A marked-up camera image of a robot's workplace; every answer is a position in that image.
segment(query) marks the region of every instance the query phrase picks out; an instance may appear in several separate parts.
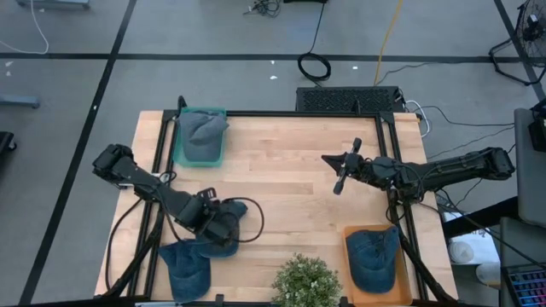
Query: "white cable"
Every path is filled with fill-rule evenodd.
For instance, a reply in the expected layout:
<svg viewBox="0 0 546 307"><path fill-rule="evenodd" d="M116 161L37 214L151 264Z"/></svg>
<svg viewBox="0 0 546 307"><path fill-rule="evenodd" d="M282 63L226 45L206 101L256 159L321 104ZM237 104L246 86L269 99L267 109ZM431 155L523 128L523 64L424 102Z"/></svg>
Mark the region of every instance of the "white cable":
<svg viewBox="0 0 546 307"><path fill-rule="evenodd" d="M36 20L36 15L34 14L34 0L31 0L31 13L32 13L32 18L34 19L34 24L36 24L36 28L38 29L38 31L40 32L40 35L42 36L42 39L44 40L45 42L45 51L44 52L39 52L39 51L25 51L25 50L21 50L21 49L17 49L15 47L12 47L8 44L6 44L5 42L1 41L0 40L0 44L8 47L9 49L12 49L13 51L16 51L16 52L19 52L19 53L22 53L22 54L27 54L27 55L45 55L48 53L49 51L49 42L48 42L48 39L45 38L45 35L44 33L42 32L42 29L40 28L40 25L38 24L38 21Z"/></svg>
<svg viewBox="0 0 546 307"><path fill-rule="evenodd" d="M427 136L428 132L430 132L430 124L428 123L428 119L427 119L427 115L425 114L425 111L423 111L421 105L417 101L406 101L406 103L415 103L415 105L419 108L419 111L421 111L421 115L423 116L423 119L425 120L425 124L427 124L427 132L421 135L421 138Z"/></svg>

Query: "floor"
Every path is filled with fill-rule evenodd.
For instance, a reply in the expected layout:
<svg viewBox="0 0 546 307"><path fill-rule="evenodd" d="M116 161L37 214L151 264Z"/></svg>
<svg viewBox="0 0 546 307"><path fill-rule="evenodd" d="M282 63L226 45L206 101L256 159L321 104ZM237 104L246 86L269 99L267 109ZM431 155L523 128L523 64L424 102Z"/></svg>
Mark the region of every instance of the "floor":
<svg viewBox="0 0 546 307"><path fill-rule="evenodd" d="M406 99L423 106L441 107L452 120L510 123L515 108L531 107L543 95L541 84L517 84L495 73L486 59L490 47L508 38L499 12L505 8L505 21L514 24L520 2L406 2L382 72L419 61L465 62L405 69L389 75L383 85L399 86ZM140 111L174 108L179 95L191 106L293 110L296 88L314 85L301 76L295 59L311 47L321 5L284 4L271 19L243 16L249 3L91 0L91 10L40 7L36 15L50 55L17 55L0 45L0 90L39 96L42 102L36 110L0 107L0 130L13 131L19 144L0 181L0 305L20 302L48 222L63 205L49 256L41 258L45 263L38 284L30 287L34 294L24 297L39 303L92 296L117 191L92 175L90 164L111 142L131 144ZM396 0L326 5L313 51L340 60L332 61L332 78L324 85L373 83L373 55L379 53L395 7ZM128 26L119 37L120 26L127 24L124 16ZM19 49L44 49L30 9L14 0L0 2L0 29L0 40ZM112 51L119 53L118 60L109 57ZM509 46L501 55L515 60L518 54ZM514 61L502 67L522 78L529 72ZM424 138L429 157L500 130L453 126L437 111L426 112L432 124ZM513 144L509 130L435 159ZM459 200L473 184L448 190ZM461 208L478 210L515 192L514 178L482 182ZM497 305L497 291L481 287L472 268L456 269L456 281L462 299Z"/></svg>

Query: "black keyboard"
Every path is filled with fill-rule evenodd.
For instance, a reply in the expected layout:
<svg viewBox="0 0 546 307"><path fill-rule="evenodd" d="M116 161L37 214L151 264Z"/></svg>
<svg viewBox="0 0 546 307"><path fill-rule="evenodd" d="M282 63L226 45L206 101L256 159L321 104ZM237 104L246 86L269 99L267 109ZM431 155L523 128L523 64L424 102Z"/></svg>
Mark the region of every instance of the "black keyboard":
<svg viewBox="0 0 546 307"><path fill-rule="evenodd" d="M518 265L502 268L502 275L516 306L546 306L545 269Z"/></svg>

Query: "green plant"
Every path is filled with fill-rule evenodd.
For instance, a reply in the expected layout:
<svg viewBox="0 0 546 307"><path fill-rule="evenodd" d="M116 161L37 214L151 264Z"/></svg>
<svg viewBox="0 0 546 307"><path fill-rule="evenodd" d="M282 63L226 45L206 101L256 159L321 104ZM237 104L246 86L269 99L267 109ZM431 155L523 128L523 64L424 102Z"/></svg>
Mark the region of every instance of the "green plant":
<svg viewBox="0 0 546 307"><path fill-rule="evenodd" d="M320 258L294 254L277 273L273 302L281 307L333 307L340 301L338 272L328 269Z"/></svg>

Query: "wooden tabletop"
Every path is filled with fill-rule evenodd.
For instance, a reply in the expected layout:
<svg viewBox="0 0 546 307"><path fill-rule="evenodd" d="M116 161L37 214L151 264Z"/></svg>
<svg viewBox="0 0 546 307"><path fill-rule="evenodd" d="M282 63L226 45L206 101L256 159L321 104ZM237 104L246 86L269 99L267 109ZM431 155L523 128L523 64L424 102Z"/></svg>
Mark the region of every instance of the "wooden tabletop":
<svg viewBox="0 0 546 307"><path fill-rule="evenodd" d="M136 127L132 149L135 161L147 171L152 168L161 116L161 111L141 112ZM415 115L397 113L395 119L403 161L426 162ZM363 140L360 149L363 157L379 156L374 120L232 117L228 121L222 167L191 169L175 164L178 177L172 187L190 193L214 187L219 199L253 198L263 207L265 227L258 240L241 244L235 256L211 260L212 286L202 300L214 300L217 293L222 293L226 301L270 301L275 294L270 285L276 272L295 252L320 257L330 269L339 271L341 283L346 284L349 275L344 265L341 233L345 226L388 223L386 194L347 179L342 195L334 195L332 188L336 175L320 157L350 150L355 137ZM388 128L385 126L384 130L392 156ZM171 133L167 135L166 144L169 144ZM161 170L165 168L166 154L163 161ZM132 189L120 192L113 223L136 199ZM432 193L427 194L424 203L436 206ZM242 239L254 236L260 226L258 210L253 204L247 206L248 212L241 220ZM142 209L143 206L137 208L124 220L114 238L111 282L123 273L134 256ZM412 210L421 259L445 291L456 298L439 215L424 206L413 206ZM175 227L181 236L192 237L177 224ZM174 241L164 223L161 245ZM418 298L413 265L407 256L406 263L412 294ZM147 269L148 260L145 259L137 293L143 293ZM103 263L96 293L105 291ZM152 299L172 299L167 267L161 259L157 262Z"/></svg>

